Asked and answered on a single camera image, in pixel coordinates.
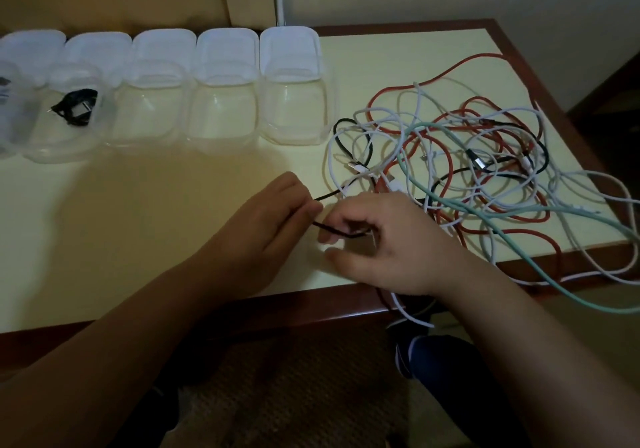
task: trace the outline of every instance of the teal cable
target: teal cable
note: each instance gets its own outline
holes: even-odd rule
[[[426,128],[426,127],[439,128],[439,129],[444,130],[444,126],[442,126],[441,124],[436,124],[436,123],[433,123],[433,122],[418,122],[418,123],[406,128],[404,130],[404,132],[405,132],[405,134],[407,136],[409,136],[414,129],[421,128],[421,127],[422,128]],[[500,227],[494,225],[492,220],[491,220],[491,217],[494,217],[494,218],[509,217],[510,215],[516,215],[517,213],[523,213],[523,212],[526,212],[526,211],[546,211],[546,210],[548,210],[548,211],[556,211],[558,213],[570,213],[570,214],[573,214],[573,215],[581,215],[583,217],[593,218],[595,220],[603,222],[604,224],[610,225],[610,226],[615,227],[616,229],[620,230],[621,232],[623,232],[623,234],[625,234],[628,237],[630,237],[630,239],[632,239],[633,241],[640,242],[640,236],[638,236],[638,234],[633,232],[628,227],[620,224],[619,222],[616,222],[615,220],[611,220],[611,219],[606,218],[606,217],[601,217],[598,214],[593,213],[593,212],[588,212],[586,210],[570,208],[570,207],[562,207],[562,206],[529,206],[529,207],[525,207],[525,208],[522,208],[522,209],[511,210],[511,211],[507,211],[507,212],[503,212],[503,213],[484,213],[484,212],[482,212],[482,211],[480,211],[478,209],[472,208],[471,206],[469,206],[466,203],[461,202],[459,200],[445,199],[443,197],[440,197],[440,196],[436,195],[436,193],[431,192],[428,189],[428,187],[423,186],[418,180],[416,180],[409,173],[409,170],[408,170],[408,168],[406,166],[406,162],[408,162],[408,158],[406,156],[406,153],[404,152],[404,149],[401,149],[400,153],[398,154],[398,165],[402,169],[403,173],[407,177],[409,177],[409,180],[411,180],[413,185],[415,185],[418,188],[420,188],[420,190],[422,190],[424,193],[426,193],[429,197],[433,198],[434,200],[437,200],[438,202],[442,203],[443,205],[445,205],[445,206],[447,206],[449,208],[452,208],[452,209],[455,209],[455,210],[460,210],[460,211],[466,211],[467,213],[471,213],[471,214],[475,215],[476,217],[480,218],[480,220],[482,220],[488,227],[490,227],[496,234],[498,234],[500,236],[500,238],[503,241],[505,241],[507,243],[507,245],[512,250],[514,250],[514,252],[516,252],[516,254],[518,256],[520,256],[522,259],[524,259],[538,274],[540,274],[540,276],[546,282],[548,282],[555,289],[557,289],[558,291],[563,293],[565,296],[568,296],[569,298],[577,301],[578,303],[580,303],[581,305],[584,305],[585,307],[593,308],[594,310],[598,310],[598,311],[605,312],[605,313],[624,314],[624,315],[640,313],[640,305],[637,306],[637,307],[630,307],[630,308],[604,307],[602,305],[597,305],[596,303],[592,303],[591,301],[587,301],[586,299],[580,298],[579,296],[575,295],[574,293],[572,293],[568,289],[563,288],[559,283],[554,281],[547,273],[545,273],[545,271],[543,271],[542,268],[540,268],[540,266],[538,266],[533,261],[533,259],[531,259],[531,257],[527,253],[525,253],[522,249],[520,249],[520,247],[514,241],[512,241],[509,238],[509,236],[507,234],[505,234],[500,229]]]

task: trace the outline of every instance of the dark blue pants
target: dark blue pants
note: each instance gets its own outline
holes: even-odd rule
[[[460,430],[481,448],[530,447],[531,443],[502,387],[480,352],[450,335],[415,337],[407,366]]]

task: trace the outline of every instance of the floor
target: floor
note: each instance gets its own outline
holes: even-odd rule
[[[640,304],[640,289],[583,293],[608,305]],[[544,305],[640,390],[640,317],[608,315],[557,297]],[[437,333],[466,338],[450,314]],[[383,325],[290,335],[212,353],[215,373],[188,389],[191,411],[163,447],[384,447],[390,432],[411,448],[472,446],[418,383],[396,372]]]

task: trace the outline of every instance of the white wall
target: white wall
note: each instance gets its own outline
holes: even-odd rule
[[[640,0],[284,0],[284,9],[287,24],[309,26],[496,18],[565,110],[640,51]]]

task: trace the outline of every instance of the brown table trim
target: brown table trim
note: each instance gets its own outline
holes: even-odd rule
[[[364,35],[374,33],[407,33],[417,31],[446,31],[486,29],[500,51],[506,55],[514,70],[531,91],[532,96],[547,114],[564,142],[584,169],[604,170],[586,142],[573,128],[564,112],[544,88],[507,36],[492,19],[466,21],[440,21],[425,23],[374,24],[356,26],[324,26],[316,28],[321,36]],[[616,195],[618,190],[608,181],[594,177],[594,183],[603,193]],[[623,207],[611,204],[620,220],[626,223]],[[605,268],[623,266],[630,256],[630,246],[621,244],[593,248],[590,253]],[[590,265],[578,252],[565,253],[564,273],[573,274],[590,270]],[[545,256],[536,262],[546,271],[553,271],[555,258]],[[502,262],[500,268],[511,276],[526,281],[537,280],[535,272],[523,260]],[[568,288],[580,290],[603,285],[601,277],[572,282]],[[532,296],[553,294],[549,288],[532,288]],[[196,329],[206,339],[249,339],[290,328],[317,324],[334,324],[337,320],[357,322],[371,316],[388,315],[392,303],[386,292],[367,285],[345,285],[251,298],[227,305],[205,319]],[[0,379],[35,362],[39,357],[68,340],[90,322],[23,330],[0,334]]]

